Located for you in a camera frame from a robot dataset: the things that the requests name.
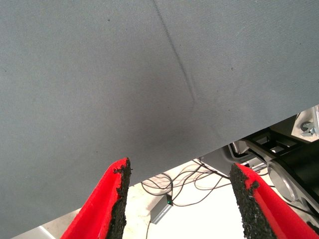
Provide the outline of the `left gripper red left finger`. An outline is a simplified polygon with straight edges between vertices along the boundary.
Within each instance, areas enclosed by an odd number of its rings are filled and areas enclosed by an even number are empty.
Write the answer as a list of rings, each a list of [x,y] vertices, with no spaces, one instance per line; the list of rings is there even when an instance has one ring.
[[[131,163],[127,157],[111,164],[61,237],[121,239],[127,223],[130,177]]]

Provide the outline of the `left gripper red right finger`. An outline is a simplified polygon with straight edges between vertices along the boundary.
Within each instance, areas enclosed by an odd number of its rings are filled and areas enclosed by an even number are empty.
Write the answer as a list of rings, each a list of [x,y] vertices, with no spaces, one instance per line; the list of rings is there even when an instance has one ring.
[[[230,182],[247,239],[317,239],[308,223],[249,167],[234,163]]]

